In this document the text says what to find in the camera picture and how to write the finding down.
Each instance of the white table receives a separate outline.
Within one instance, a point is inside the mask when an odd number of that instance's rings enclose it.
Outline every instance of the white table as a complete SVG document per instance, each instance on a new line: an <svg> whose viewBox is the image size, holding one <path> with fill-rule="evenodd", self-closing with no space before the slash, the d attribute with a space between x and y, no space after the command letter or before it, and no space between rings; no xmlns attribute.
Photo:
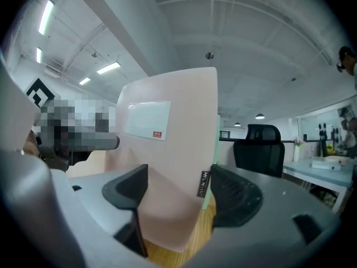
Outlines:
<svg viewBox="0 0 357 268"><path fill-rule="evenodd" d="M332 211L336 213L341 206L347 189L351 185L354 162L350 161L341 168L341 171L314 169L311 167L311 162L312 159L285 162L283 173L338 192L339 196L332 208Z"/></svg>

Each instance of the red logo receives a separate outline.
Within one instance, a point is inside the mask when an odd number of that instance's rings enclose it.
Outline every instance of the red logo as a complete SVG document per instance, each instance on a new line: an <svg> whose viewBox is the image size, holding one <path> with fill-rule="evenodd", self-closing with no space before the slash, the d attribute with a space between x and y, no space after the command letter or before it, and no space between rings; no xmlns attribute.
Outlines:
<svg viewBox="0 0 357 268"><path fill-rule="evenodd" d="M161 138L162 137L162 132L154 131L154 134L152 135L152 137Z"/></svg>

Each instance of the label sticker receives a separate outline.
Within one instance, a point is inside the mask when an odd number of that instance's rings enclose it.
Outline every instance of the label sticker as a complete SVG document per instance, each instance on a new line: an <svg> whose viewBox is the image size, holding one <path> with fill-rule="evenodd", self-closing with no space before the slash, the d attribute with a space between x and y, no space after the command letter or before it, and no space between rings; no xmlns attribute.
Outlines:
<svg viewBox="0 0 357 268"><path fill-rule="evenodd" d="M210 180L210 172L209 171L202 171L199 190L197 192L197 196L204 198L206 196L206 191L208 187L208 182Z"/></svg>
<svg viewBox="0 0 357 268"><path fill-rule="evenodd" d="M161 138L162 137L162 132L154 131L152 137Z"/></svg>

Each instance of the white ceiling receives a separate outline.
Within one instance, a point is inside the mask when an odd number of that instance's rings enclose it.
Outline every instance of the white ceiling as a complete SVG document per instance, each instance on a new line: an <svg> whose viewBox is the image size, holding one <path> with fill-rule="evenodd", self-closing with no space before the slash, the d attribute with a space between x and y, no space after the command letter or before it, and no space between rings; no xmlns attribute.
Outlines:
<svg viewBox="0 0 357 268"><path fill-rule="evenodd" d="M214 66L226 127L251 123L257 113L271 119L308 110L289 112L297 100L277 97L317 86L313 70L335 69L339 47L348 44L322 0L53 1L45 36L37 30L46 0L29 4L20 33L25 57L34 60L41 46L44 62L61 69L67 82L88 76L83 88L110 101L147 75ZM120 69L96 73L115 61Z"/></svg>

